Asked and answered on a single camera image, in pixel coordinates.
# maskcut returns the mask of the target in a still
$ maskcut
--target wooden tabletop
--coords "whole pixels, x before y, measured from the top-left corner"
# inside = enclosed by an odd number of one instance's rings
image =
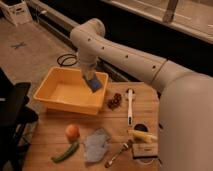
[[[124,94],[128,88],[134,89],[136,93],[133,101],[132,128],[127,126],[128,101],[125,100]],[[122,103],[120,107],[111,110],[107,107],[107,101],[113,98],[115,93],[122,94]],[[157,171],[157,162],[143,165],[132,159],[131,150],[121,154],[110,168],[106,169],[104,164],[122,147],[124,142],[132,138],[127,134],[127,129],[133,129],[135,124],[145,124],[149,132],[157,135],[158,105],[157,94],[151,87],[139,82],[125,82],[108,84],[103,108],[96,116],[48,109],[40,114],[23,170]],[[70,146],[65,137],[65,129],[71,123],[79,125],[80,148],[73,156],[55,164],[50,158],[62,154]],[[88,164],[84,160],[83,142],[98,128],[104,128],[110,135],[109,149],[100,162]]]

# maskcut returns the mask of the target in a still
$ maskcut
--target cucumber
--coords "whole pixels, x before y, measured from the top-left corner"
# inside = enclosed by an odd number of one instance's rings
[[[76,150],[79,147],[79,142],[75,141],[71,144],[71,146],[67,149],[67,151],[65,151],[62,155],[57,156],[57,157],[51,157],[51,160],[54,163],[59,163],[65,159],[67,159],[68,157],[70,157],[72,154],[74,154],[76,152]]]

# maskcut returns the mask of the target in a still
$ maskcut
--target chair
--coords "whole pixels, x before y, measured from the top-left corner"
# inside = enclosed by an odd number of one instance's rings
[[[19,146],[28,123],[38,120],[38,115],[26,107],[29,82],[13,85],[0,67],[0,171],[10,161],[14,171],[21,171],[20,152],[29,144]]]

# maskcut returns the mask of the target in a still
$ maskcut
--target cable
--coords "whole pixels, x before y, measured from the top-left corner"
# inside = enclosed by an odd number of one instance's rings
[[[74,59],[74,62],[70,63],[70,64],[65,64],[65,62],[67,60],[70,60],[70,59]],[[74,54],[71,54],[71,53],[68,53],[68,54],[64,54],[64,55],[61,55],[58,57],[57,59],[57,63],[60,65],[60,67],[62,66],[73,66],[77,63],[77,56],[74,55]]]

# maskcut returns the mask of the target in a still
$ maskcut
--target floor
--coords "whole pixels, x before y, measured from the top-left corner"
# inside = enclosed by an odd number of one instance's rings
[[[33,99],[33,94],[48,70],[58,66],[57,58],[66,53],[74,52],[38,23],[32,21],[15,27],[0,18],[0,67],[13,83],[31,82],[28,106],[37,113],[45,108]],[[32,132],[34,126],[30,125],[27,131]],[[10,171],[10,165],[4,170]]]

